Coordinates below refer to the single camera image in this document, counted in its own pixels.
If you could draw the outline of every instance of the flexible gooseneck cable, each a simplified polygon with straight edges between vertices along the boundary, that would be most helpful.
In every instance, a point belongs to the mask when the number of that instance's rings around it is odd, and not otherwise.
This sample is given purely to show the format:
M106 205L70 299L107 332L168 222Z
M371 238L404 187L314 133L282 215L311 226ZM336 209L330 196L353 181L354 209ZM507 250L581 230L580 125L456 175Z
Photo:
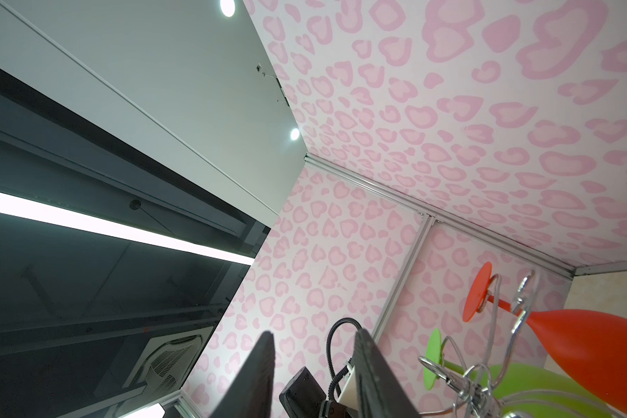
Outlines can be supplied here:
M340 370L337 374L334 373L334 366L332 365L332 354L330 353L330 348L332 346L332 336L334 336L334 332L337 330L337 328L339 328L343 324L352 324L358 330L362 328L362 325L360 325L359 322L354 320L353 318L342 318L332 325L332 328L330 328L330 333L327 334L325 354L327 356L327 366L330 368L330 377L332 378L332 383L330 384L330 389L327 391L327 396L331 401L334 401L335 388L337 389L337 395L340 395L342 393L342 389L339 387L339 382L348 373L348 366L344 366L343 369Z

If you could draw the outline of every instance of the aluminum frame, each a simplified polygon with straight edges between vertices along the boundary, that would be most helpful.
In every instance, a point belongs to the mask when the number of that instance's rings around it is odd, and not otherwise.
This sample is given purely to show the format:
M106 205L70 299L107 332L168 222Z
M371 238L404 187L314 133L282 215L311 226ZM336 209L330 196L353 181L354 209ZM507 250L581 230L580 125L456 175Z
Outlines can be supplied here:
M409 208L418 213L435 217L438 222L445 223L446 225L460 232L471 235L477 239L484 241L485 243L506 251L509 254L515 255L530 263L538 265L541 268L549 270L568 279L573 279L574 277L574 272L576 270L574 266L558 260L551 255L544 254L534 248L525 246L524 244L514 241L513 239L506 238L496 232L487 230L457 215L453 215L452 213L443 211L442 209L434 207L433 205L429 205L428 203L419 201L414 197L405 195L397 190L394 190L393 188L370 180L356 172L344 169L343 167L340 167L334 163L330 163L329 161L318 156L308 153L304 157L304 161L314 167L317 167L318 169L324 170L359 187L365 188L366 190L369 190L372 193L383 197L384 199L388 199L389 201L402 205L403 207Z
M79 344L80 342L98 341L113 339L120 336L142 334L145 328L148 331L167 330L169 328L199 325L199 324L212 324L213 322L220 321L222 316L214 316L212 318L203 318L189 321L169 322L167 324L156 324L151 326L140 326L137 328L128 328L116 331L96 332L95 334L84 334L76 336L61 337L59 339L40 340L33 342L23 342L20 344L3 345L0 346L0 356L11 355L16 353L24 353L26 351L41 350L43 348L60 347L63 345Z
M150 407L151 405L156 405L157 403L164 407L173 405L176 410L184 416L184 418L206 418L204 414L202 414L194 406L191 398L189 398L188 395L186 395L181 389L175 390L174 392L170 393L169 395L165 395L160 399L156 399L155 401L148 403L139 409L144 409ZM125 415L121 415L119 418L126 418L128 415L135 411L131 411Z
M390 294L388 294L388 298L386 299L386 303L383 305L383 309L376 319L376 326L374 327L374 330L372 330L372 338L376 342L378 342L381 334L383 334L383 330L385 330L388 325L390 315L393 313L393 309L397 304L397 299L402 293L404 285L407 283L409 274L411 274L413 263L416 262L420 249L423 247L423 243L425 243L425 239L427 238L427 234L432 228L432 225L435 223L434 216L424 215L422 213L421 215L423 215L423 220L420 222L420 228L418 229L418 234L416 235L417 238L409 249L407 256L404 258L400 275L397 280L395 280L393 288L390 290Z
M574 276L588 276L590 274L618 273L618 272L627 272L627 261L579 267L576 269L576 272L574 272Z
M212 314L218 314L219 310L227 309L228 304L209 304L209 305L199 305L199 306L191 306L188 308L170 308L170 309L160 309L160 310L152 310L148 312L137 312L137 313L115 313L112 315L102 315L102 316L90 316L86 318L76 318L76 319L55 319L55 320L44 320L39 322L22 322L21 324L6 326L4 328L0 328L0 334L5 332L16 332L23 330L37 330L41 328L55 328L57 326L67 326L67 325L79 325L79 324L94 324L96 322L108 322L108 321L118 321L118 320L129 320L129 319L139 319L139 318L151 318L155 316L167 316L167 315L177 315L177 314L187 314L190 312L201 312L208 311Z
M83 408L76 409L75 411L61 415L58 418L84 418L86 415L90 415L92 413L101 411L102 409L105 409L106 407L110 407L112 405L116 405L119 402L123 402L130 398L134 398L135 396L142 395L142 393L144 392L144 389L146 389L146 382L140 385L137 385L135 387L126 388L122 390L121 393L118 393L117 395L104 398L91 405L86 405Z

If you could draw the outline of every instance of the metal wire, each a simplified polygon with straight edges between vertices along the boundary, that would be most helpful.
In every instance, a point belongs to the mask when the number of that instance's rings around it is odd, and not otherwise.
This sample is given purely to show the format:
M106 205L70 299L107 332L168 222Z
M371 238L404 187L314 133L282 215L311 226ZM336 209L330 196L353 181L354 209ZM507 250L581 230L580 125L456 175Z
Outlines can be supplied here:
M432 412L420 412L418 415L421 417L434 417L436 415L446 415L452 412L452 406L446 409L442 409L440 411L432 411Z
M590 398L586 398L585 396L582 395L577 395L576 393L569 393L569 392L564 392L562 390L554 390L554 389L529 389L529 390L523 390L521 392L516 392L516 393L512 393L510 395L507 395L505 397L502 398L502 401L504 402L513 402L513 401L518 401L521 399L521 397L524 396L529 396L529 395L556 395L556 396L562 396L562 397L568 397L568 398L572 398L572 399L576 399L577 401L581 401L583 403L587 403L588 405L595 407L597 409L599 409L600 411L606 412L606 413L610 413L611 415L614 415L616 417L622 418L622 415L620 415L619 413L617 413L616 411L613 411L611 408L609 408L608 406L596 402Z
M452 344L452 349L455 350L455 354L457 355L457 360L460 362L460 366L462 366L462 370L467 370L467 364L465 363L465 359L462 357L462 351L460 350L460 347L457 346L457 344L455 343L455 341L453 340L453 338L450 335L447 335L446 338L443 339L443 341L441 342L441 362L443 363L443 349L444 347L446 347L446 343L450 341Z
M511 362L511 356L513 354L513 346L516 344L516 340L518 339L518 333L520 332L520 328L527 322L527 318L529 318L529 314L532 311L532 305L536 300L536 296L539 292L539 284L540 284L540 276L532 272L530 277L535 277L535 285L534 291L529 295L527 300L524 302L525 309L518 316L518 320L513 324L511 328L511 338L509 339L509 344L506 346L506 352L504 354L504 361L502 363L502 368L500 369L500 373L497 376L497 379L492 381L490 385L493 389L497 388L497 386L502 383L504 380L504 376L506 375L506 371L509 369L509 364Z
M462 377L465 378L469 378L469 375L476 369L483 369L486 373L487 373L487 381L488 383L492 382L492 372L490 371L490 368L485 364L485 363L476 363L474 364L472 367L469 367L468 370L465 372L465 374L462 375ZM479 383L481 382L481 380L483 380L483 375L485 373L484 372L479 372L476 374L476 379L474 379L473 381L473 385L469 385L469 394L467 395L468 399L469 399L469 405L472 406L473 403L471 402L471 399L473 398L477 387L479 386ZM491 385L487 386L487 398L492 398L492 388ZM487 415L487 412L490 408L490 404L489 402L486 402L483 405L483 409L476 411L476 416L478 417L485 417L485 415ZM467 411L465 412L465 418L469 418L469 416L471 415L471 409L472 408L467 408Z
M497 311L500 308L500 286L502 285L502 277L499 274L493 276L495 279L495 298L492 305L492 316L490 318L490 335L487 339L487 346L485 347L485 354L483 355L483 363L487 364L490 361L490 355L492 354L492 346L495 343L495 327L497 326Z
M452 414L457 418L457 399L452 402Z
M578 418L587 418L585 415L581 414L580 412L578 412L576 409L571 409L568 407L565 407L563 405L560 405L559 403L554 403L554 402L548 402L548 401L543 401L541 399L520 399L518 401L509 401L509 402L505 402L502 407L509 407L512 405L521 405L524 403L533 403L536 405L546 405L549 407L553 407L555 409L560 409L564 412L568 412L572 415L577 416Z

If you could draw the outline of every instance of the recessed ceiling light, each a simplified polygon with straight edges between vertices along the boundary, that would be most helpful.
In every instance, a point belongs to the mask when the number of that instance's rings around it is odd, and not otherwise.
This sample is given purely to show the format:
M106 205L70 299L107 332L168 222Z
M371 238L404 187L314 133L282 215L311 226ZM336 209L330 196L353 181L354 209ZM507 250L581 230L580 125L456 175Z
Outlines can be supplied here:
M183 241L182 239L140 230L139 228L123 225L122 223L108 221L61 207L45 205L44 203L6 195L4 193L0 193L0 213L60 225L61 227L72 228L74 230L99 233L100 235L106 235L108 237L141 242L152 246L177 249L179 251L218 258L228 262L247 265L253 264L253 258L246 257L245 255L200 246L192 242Z
M234 0L220 0L220 11L227 17L234 15Z

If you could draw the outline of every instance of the pink heart pattern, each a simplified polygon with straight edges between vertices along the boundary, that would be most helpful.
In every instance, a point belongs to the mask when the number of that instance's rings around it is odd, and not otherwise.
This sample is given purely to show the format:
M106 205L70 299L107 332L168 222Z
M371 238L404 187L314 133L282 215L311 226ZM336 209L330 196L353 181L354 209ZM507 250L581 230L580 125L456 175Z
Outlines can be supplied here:
M315 225L308 227L313 219ZM329 325L351 316L373 328L413 244L402 230L418 230L419 221L408 209L305 167L258 261L186 381L184 390L201 412L213 411L263 330L274 333L275 387L283 387L303 365L322 387L328 386L324 346ZM371 244L361 237L360 225L373 231ZM349 357L344 347L352 352L353 337L346 327L335 333L336 369ZM218 361L210 364L210 358ZM210 376L223 385L210 385ZM272 412L274 417L284 412L278 400Z
M587 239L591 245L609 247L608 243L591 241L585 235L578 234L576 238ZM471 264L462 266L449 262L444 268L439 264L431 265L434 259L457 259L455 252L461 249L466 252L466 258L472 260ZM414 361L417 363L418 354L425 352L427 339L434 328L455 338L468 364L480 361L485 352L491 306L487 305L471 322L465 323L460 319L469 285L485 261L491 261L493 272L502 275L503 295L512 294L530 268L525 262L502 254L476 238L465 237L445 225L433 226L404 285L386 332L379 341L378 346L387 363L398 376L413 405L417 408L420 405L421 411L435 409L435 404L451 403L444 395L444 385L435 385L433 390L426 390L423 386L423 368L411 367ZM542 286L535 309L561 309L569 292L570 281L547 273L543 275ZM500 313L490 364L501 361L512 324L510 315ZM513 361L543 367L545 351L539 340L531 332L525 332L521 337L521 347L516 351ZM455 363L457 357L448 349L446 347L447 358Z
M311 154L571 265L627 260L627 219L593 202L627 205L627 1L265 2L245 3ZM507 198L470 205L485 191ZM619 246L573 248L581 226Z

